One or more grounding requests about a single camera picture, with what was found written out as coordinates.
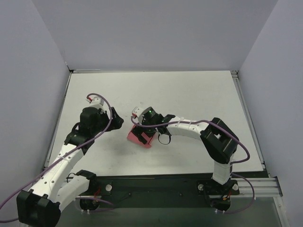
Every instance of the wall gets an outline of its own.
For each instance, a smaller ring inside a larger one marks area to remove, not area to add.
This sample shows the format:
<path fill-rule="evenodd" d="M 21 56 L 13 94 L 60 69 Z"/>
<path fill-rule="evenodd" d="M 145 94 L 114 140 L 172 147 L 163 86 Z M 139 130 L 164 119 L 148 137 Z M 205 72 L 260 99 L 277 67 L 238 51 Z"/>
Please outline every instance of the wall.
<path fill-rule="evenodd" d="M 240 69 L 266 166 L 303 226 L 303 1 L 279 0 Z"/>
<path fill-rule="evenodd" d="M 277 0 L 33 0 L 71 69 L 238 70 Z"/>
<path fill-rule="evenodd" d="M 41 171 L 69 72 L 31 0 L 1 0 L 0 30 L 2 202 Z M 12 199 L 0 219 L 16 217 Z"/>

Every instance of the black wire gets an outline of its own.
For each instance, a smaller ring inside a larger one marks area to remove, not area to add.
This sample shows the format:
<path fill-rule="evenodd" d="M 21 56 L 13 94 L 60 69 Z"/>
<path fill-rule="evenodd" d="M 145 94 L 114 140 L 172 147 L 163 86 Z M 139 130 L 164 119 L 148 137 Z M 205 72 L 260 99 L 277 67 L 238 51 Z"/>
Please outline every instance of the black wire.
<path fill-rule="evenodd" d="M 74 174 L 74 173 L 70 173 L 70 174 L 67 175 L 67 178 L 66 178 L 67 183 L 68 183 L 68 178 L 70 177 L 71 174 Z"/>
<path fill-rule="evenodd" d="M 161 135 L 161 134 L 158 135 L 158 141 L 159 141 L 161 144 L 163 144 L 163 145 L 169 145 L 170 142 L 171 142 L 171 135 L 169 135 L 169 142 L 168 142 L 168 143 L 162 143 L 162 142 L 160 141 L 160 135 Z"/>

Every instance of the cable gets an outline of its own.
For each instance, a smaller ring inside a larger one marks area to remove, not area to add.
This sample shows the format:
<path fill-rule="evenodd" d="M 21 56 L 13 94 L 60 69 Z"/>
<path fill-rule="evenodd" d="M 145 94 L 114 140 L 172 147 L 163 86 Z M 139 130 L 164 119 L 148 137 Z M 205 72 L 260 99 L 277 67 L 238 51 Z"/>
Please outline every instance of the cable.
<path fill-rule="evenodd" d="M 70 177 L 71 174 L 74 174 L 74 173 L 70 173 L 70 174 L 67 175 L 67 178 L 66 178 L 67 183 L 68 183 L 68 178 Z"/>
<path fill-rule="evenodd" d="M 97 199 L 97 198 L 92 198 L 92 197 L 76 197 L 77 200 L 95 200 L 95 201 L 99 201 L 99 202 L 103 202 L 103 203 L 106 203 L 106 204 L 109 204 L 112 206 L 112 208 L 103 208 L 103 209 L 98 209 L 98 210 L 90 210 L 89 213 L 95 213 L 95 212 L 101 212 L 101 211 L 107 211 L 107 210 L 113 210 L 115 208 L 114 204 L 112 204 L 111 202 L 109 201 L 106 201 L 106 200 L 101 200 L 101 199 Z M 81 212 L 82 211 L 85 211 L 87 212 L 86 210 L 82 210 L 80 208 L 78 208 L 78 206 L 76 205 L 75 203 L 75 207 L 77 210 L 80 210 Z"/>
<path fill-rule="evenodd" d="M 225 211 L 225 212 L 223 212 L 223 211 L 221 211 L 221 210 L 216 210 L 216 211 L 219 211 L 220 213 L 223 213 L 223 214 L 235 214 L 235 213 L 239 213 L 239 212 L 241 212 L 241 211 L 243 211 L 243 210 L 246 210 L 246 209 L 247 209 L 248 207 L 250 207 L 250 206 L 254 203 L 254 201 L 255 201 L 255 189 L 254 189 L 254 187 L 252 186 L 251 182 L 250 182 L 248 179 L 246 179 L 244 176 L 240 176 L 240 175 L 238 175 L 238 174 L 232 173 L 232 176 L 242 178 L 243 180 L 245 180 L 245 181 L 251 186 L 251 189 L 252 189 L 252 198 L 251 198 L 250 203 L 249 203 L 246 207 L 240 208 L 240 209 L 238 209 L 238 210 Z"/>
<path fill-rule="evenodd" d="M 82 148 L 83 146 L 91 143 L 92 141 L 94 141 L 95 139 L 99 138 L 101 135 L 103 135 L 104 132 L 107 131 L 107 129 L 109 128 L 111 122 L 112 122 L 112 117 L 113 117 L 113 112 L 111 109 L 111 106 L 109 104 L 109 102 L 101 95 L 96 94 L 96 93 L 90 93 L 86 96 L 87 99 L 89 99 L 90 96 L 98 96 L 100 98 L 102 98 L 104 100 L 104 102 L 106 102 L 108 108 L 109 108 L 109 122 L 107 124 L 107 126 L 105 127 L 105 129 L 100 132 L 97 136 L 95 136 L 94 138 L 86 141 L 85 143 L 80 144 L 79 146 L 75 147 L 74 149 L 72 149 L 71 151 L 67 152 L 65 155 L 63 155 L 61 158 L 59 158 L 57 161 L 53 162 L 50 166 L 48 166 L 44 171 L 42 171 L 38 176 L 36 176 L 32 181 L 26 183 L 25 185 L 23 185 L 22 187 L 20 187 L 19 189 L 17 189 L 16 191 L 14 191 L 4 202 L 2 202 L 0 204 L 0 210 L 2 209 L 2 207 L 11 199 L 13 198 L 16 194 L 18 194 L 18 192 L 20 192 L 21 190 L 23 190 L 24 188 L 28 187 L 29 185 L 31 185 L 33 182 L 35 182 L 36 180 L 38 180 L 41 176 L 43 176 L 46 172 L 48 172 L 51 168 L 53 168 L 56 164 L 58 164 L 59 162 L 61 162 L 63 160 L 64 157 L 67 157 L 68 155 L 70 155 L 71 153 L 75 152 L 76 150 Z M 9 223 L 9 222 L 13 222 L 13 221 L 17 221 L 18 218 L 14 218 L 14 219 L 10 219 L 10 220 L 0 220 L 0 223 Z"/>
<path fill-rule="evenodd" d="M 220 131 L 224 132 L 229 138 L 233 139 L 237 144 L 239 144 L 245 151 L 246 155 L 247 155 L 247 158 L 243 159 L 243 160 L 239 160 L 239 161 L 233 161 L 231 162 L 231 165 L 232 164 L 236 164 L 236 163 L 242 163 L 242 162 L 246 162 L 250 159 L 250 153 L 249 151 L 247 150 L 247 148 L 239 141 L 237 140 L 233 135 L 231 135 L 228 131 L 226 131 L 225 129 L 221 128 L 220 126 L 216 125 L 215 123 L 213 122 L 210 122 L 210 121 L 207 121 L 207 120 L 200 120 L 200 121 L 197 121 L 197 122 L 186 122 L 186 121 L 179 121 L 179 122 L 168 122 L 168 123 L 163 123 L 163 124 L 155 124 L 155 125 L 141 125 L 141 124 L 138 124 L 134 121 L 134 117 L 132 116 L 131 117 L 131 121 L 134 125 L 136 126 L 139 126 L 139 127 L 143 127 L 143 128 L 157 128 L 157 127 L 161 127 L 161 126 L 167 126 L 167 125 L 170 125 L 170 124 L 178 124 L 178 123 L 184 123 L 184 124 L 199 124 L 199 123 L 202 123 L 202 122 L 205 122 L 205 123 L 208 123 L 212 126 L 214 126 L 215 128 L 219 129 Z"/>

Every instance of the purple cable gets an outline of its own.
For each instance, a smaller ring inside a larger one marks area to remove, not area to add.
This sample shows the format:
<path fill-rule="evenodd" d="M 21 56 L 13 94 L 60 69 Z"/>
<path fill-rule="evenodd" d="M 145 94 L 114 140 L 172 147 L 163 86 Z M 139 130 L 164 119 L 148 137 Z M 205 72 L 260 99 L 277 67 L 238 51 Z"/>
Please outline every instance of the purple cable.
<path fill-rule="evenodd" d="M 178 123 L 184 123 L 184 124 L 199 124 L 199 123 L 202 123 L 202 122 L 205 122 L 205 123 L 208 123 L 212 126 L 214 126 L 215 128 L 219 129 L 220 131 L 224 132 L 228 137 L 230 137 L 232 140 L 234 140 L 237 144 L 239 144 L 243 149 L 244 151 L 246 152 L 246 155 L 247 155 L 247 158 L 243 159 L 243 160 L 239 160 L 239 161 L 233 161 L 231 162 L 231 165 L 232 164 L 236 164 L 236 163 L 242 163 L 242 162 L 246 162 L 250 159 L 250 153 L 249 151 L 247 150 L 247 148 L 239 141 L 237 140 L 233 135 L 231 135 L 228 131 L 226 131 L 225 129 L 221 128 L 220 126 L 216 125 L 215 123 L 213 122 L 210 122 L 210 121 L 207 121 L 207 120 L 200 120 L 200 121 L 197 121 L 197 122 L 185 122 L 185 121 L 179 121 L 179 122 L 168 122 L 168 123 L 163 123 L 163 124 L 155 124 L 155 125 L 141 125 L 141 124 L 138 124 L 134 121 L 134 117 L 132 116 L 131 117 L 131 121 L 134 125 L 136 126 L 139 126 L 139 127 L 143 127 L 143 128 L 157 128 L 157 127 L 161 127 L 161 126 L 167 126 L 167 125 L 170 125 L 170 124 L 178 124 Z"/>
<path fill-rule="evenodd" d="M 90 210 L 89 211 L 90 213 L 97 213 L 97 212 L 101 212 L 101 211 L 113 210 L 115 208 L 114 204 L 112 204 L 111 202 L 106 201 L 106 200 L 101 200 L 101 199 L 92 198 L 92 197 L 81 197 L 81 198 L 76 198 L 76 199 L 77 200 L 97 200 L 99 202 L 103 202 L 103 203 L 106 203 L 106 204 L 109 204 L 109 205 L 113 206 L 112 208 L 103 208 L 103 209 L 98 209 L 98 210 Z M 76 207 L 77 210 L 83 211 L 82 209 L 77 207 L 76 203 L 75 203 L 75 207 Z"/>
<path fill-rule="evenodd" d="M 24 188 L 28 187 L 29 185 L 31 185 L 32 183 L 34 183 L 36 180 L 38 180 L 41 176 L 43 176 L 47 171 L 49 171 L 51 168 L 53 168 L 56 164 L 58 164 L 59 162 L 61 162 L 61 160 L 64 158 L 64 157 L 67 157 L 68 155 L 70 155 L 71 153 L 75 152 L 76 150 L 82 148 L 83 146 L 85 146 L 86 144 L 94 141 L 95 139 L 99 138 L 104 132 L 107 131 L 107 129 L 109 128 L 111 122 L 112 122 L 112 117 L 113 117 L 113 112 L 112 112 L 112 109 L 111 109 L 111 106 L 109 104 L 109 102 L 101 95 L 99 94 L 96 94 L 96 93 L 90 93 L 86 96 L 86 98 L 88 98 L 89 96 L 98 96 L 100 98 L 102 98 L 104 100 L 104 102 L 106 102 L 106 104 L 108 105 L 108 108 L 109 108 L 109 122 L 107 124 L 107 126 L 105 127 L 105 129 L 100 132 L 97 136 L 95 136 L 94 138 L 86 141 L 85 143 L 82 143 L 81 145 L 77 146 L 76 148 L 74 148 L 73 150 L 67 152 L 65 155 L 63 155 L 60 159 L 58 159 L 57 161 L 53 162 L 49 167 L 47 167 L 44 171 L 42 171 L 37 177 L 35 177 L 34 180 L 26 183 L 25 185 L 23 185 L 22 187 L 20 187 L 19 189 L 17 189 L 16 191 L 14 191 L 3 203 L 1 203 L 0 205 L 0 210 L 2 209 L 2 207 L 11 199 L 13 198 L 18 192 L 20 192 L 21 190 L 23 190 Z M 0 223 L 9 223 L 9 222 L 13 222 L 13 221 L 17 221 L 18 218 L 14 218 L 14 219 L 10 219 L 10 220 L 0 220 Z"/>
<path fill-rule="evenodd" d="M 235 213 L 239 213 L 239 212 L 241 212 L 241 211 L 243 211 L 243 210 L 246 210 L 246 209 L 247 209 L 248 207 L 250 207 L 250 206 L 254 203 L 254 201 L 255 201 L 255 190 L 254 190 L 254 187 L 252 186 L 251 182 L 250 182 L 248 179 L 246 179 L 244 176 L 240 176 L 240 175 L 237 175 L 237 174 L 234 174 L 234 173 L 232 173 L 232 176 L 242 178 L 242 179 L 244 179 L 247 183 L 250 184 L 251 189 L 252 189 L 252 198 L 251 198 L 250 203 L 249 203 L 246 207 L 240 208 L 240 209 L 238 209 L 238 210 L 226 211 L 226 212 L 224 212 L 224 213 L 223 213 L 223 211 L 218 210 L 220 213 L 223 213 L 223 214 L 235 214 Z"/>

